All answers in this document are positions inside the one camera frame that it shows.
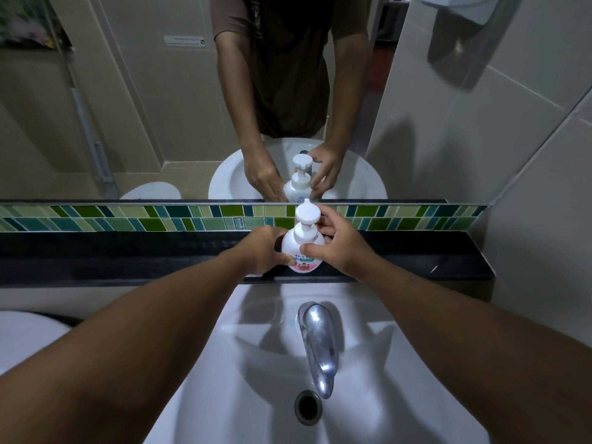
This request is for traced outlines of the person's left hand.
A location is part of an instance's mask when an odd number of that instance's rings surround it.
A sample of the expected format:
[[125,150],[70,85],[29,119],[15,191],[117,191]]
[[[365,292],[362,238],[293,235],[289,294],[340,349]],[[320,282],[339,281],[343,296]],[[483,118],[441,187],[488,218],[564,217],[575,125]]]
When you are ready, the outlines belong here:
[[245,277],[248,275],[263,275],[272,268],[268,268],[268,258],[272,253],[282,253],[275,250],[278,240],[287,233],[287,229],[265,225],[253,229],[232,249],[220,254],[220,259],[235,272]]

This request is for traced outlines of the person's right hand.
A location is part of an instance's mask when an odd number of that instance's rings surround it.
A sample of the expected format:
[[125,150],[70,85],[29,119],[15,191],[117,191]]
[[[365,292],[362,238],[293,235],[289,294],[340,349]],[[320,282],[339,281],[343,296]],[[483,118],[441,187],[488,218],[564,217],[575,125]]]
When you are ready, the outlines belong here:
[[322,213],[319,229],[325,245],[332,246],[331,257],[322,261],[360,282],[384,271],[388,261],[370,248],[348,220],[330,207],[320,203],[317,206]]

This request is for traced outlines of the white soap pump bottle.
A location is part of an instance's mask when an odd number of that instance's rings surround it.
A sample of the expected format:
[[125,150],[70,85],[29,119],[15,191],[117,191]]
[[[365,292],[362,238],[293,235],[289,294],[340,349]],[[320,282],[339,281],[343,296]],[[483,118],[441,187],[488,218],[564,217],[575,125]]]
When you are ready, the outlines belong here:
[[325,245],[324,237],[317,228],[321,215],[318,206],[310,199],[305,199],[295,209],[295,226],[283,237],[281,252],[294,259],[294,264],[289,268],[296,273],[310,273],[323,262],[301,253],[300,250],[304,244]]

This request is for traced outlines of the person's right forearm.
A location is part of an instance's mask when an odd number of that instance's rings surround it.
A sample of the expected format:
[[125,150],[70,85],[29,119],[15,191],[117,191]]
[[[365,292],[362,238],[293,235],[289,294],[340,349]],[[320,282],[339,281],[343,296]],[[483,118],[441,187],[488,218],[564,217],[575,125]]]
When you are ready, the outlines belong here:
[[499,444],[592,444],[592,348],[379,257],[351,275]]

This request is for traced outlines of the person's left forearm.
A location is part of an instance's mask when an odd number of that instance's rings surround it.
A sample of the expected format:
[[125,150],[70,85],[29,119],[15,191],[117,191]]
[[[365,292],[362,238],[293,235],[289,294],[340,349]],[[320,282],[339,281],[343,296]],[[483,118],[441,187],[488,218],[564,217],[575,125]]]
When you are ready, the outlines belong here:
[[0,376],[0,444],[142,444],[249,272],[236,250],[117,299]]

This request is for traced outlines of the chrome faucet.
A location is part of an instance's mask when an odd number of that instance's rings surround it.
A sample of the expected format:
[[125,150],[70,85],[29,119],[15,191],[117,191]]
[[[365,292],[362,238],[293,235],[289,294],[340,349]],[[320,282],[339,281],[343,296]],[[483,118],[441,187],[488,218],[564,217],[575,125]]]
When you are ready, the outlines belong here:
[[333,316],[326,306],[310,301],[299,307],[297,320],[316,392],[328,400],[339,368]]

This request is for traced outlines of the white ceramic sink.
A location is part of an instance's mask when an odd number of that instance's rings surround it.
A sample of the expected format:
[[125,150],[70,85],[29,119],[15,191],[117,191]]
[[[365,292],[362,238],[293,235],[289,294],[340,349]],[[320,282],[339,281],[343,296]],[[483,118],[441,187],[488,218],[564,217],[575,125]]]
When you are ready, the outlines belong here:
[[[306,302],[335,322],[339,368],[314,426],[294,402],[316,389],[297,320]],[[359,283],[239,285],[200,358],[144,444],[490,444]]]

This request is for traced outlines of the metal sink drain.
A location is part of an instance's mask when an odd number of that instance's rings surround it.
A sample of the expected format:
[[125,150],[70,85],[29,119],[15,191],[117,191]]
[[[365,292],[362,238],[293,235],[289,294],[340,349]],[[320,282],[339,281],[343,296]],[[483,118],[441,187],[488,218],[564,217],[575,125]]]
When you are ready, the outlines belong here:
[[301,391],[294,402],[294,414],[300,424],[316,425],[323,414],[321,398],[312,390]]

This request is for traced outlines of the green mosaic tile strip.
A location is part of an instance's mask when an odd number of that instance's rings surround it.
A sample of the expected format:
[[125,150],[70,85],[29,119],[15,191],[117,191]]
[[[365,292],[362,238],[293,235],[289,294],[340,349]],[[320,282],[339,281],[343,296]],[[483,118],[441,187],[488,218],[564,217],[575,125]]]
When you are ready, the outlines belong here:
[[[467,231],[487,205],[330,203],[359,231]],[[0,203],[0,233],[217,232],[298,223],[292,203]]]

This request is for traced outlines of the black stone ledge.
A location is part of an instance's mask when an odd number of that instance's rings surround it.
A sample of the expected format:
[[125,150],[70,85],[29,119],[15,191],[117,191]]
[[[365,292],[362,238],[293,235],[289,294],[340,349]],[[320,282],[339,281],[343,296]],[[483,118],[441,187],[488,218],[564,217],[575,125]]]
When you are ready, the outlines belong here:
[[[207,261],[246,231],[0,232],[0,289],[139,286]],[[491,281],[466,232],[362,231],[372,249],[432,281]]]

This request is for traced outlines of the white toilet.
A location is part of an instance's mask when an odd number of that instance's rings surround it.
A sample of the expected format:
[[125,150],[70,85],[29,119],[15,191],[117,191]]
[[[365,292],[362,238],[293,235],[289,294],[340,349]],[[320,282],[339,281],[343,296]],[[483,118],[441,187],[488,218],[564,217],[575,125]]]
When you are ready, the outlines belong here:
[[0,311],[0,376],[70,330],[40,314]]

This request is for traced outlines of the wall mirror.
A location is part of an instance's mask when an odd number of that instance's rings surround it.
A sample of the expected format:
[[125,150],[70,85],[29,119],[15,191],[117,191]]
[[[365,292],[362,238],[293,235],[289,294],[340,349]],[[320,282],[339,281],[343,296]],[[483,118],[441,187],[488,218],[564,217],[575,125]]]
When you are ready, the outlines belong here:
[[205,199],[238,150],[209,0],[0,0],[0,200]]

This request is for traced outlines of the white wall-mounted unit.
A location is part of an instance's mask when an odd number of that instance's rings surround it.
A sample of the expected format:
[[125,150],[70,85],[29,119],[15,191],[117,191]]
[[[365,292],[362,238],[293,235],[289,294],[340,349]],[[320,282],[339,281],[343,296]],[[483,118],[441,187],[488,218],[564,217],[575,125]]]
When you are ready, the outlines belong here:
[[417,0],[426,5],[445,8],[451,13],[476,23],[485,25],[492,16],[499,0]]

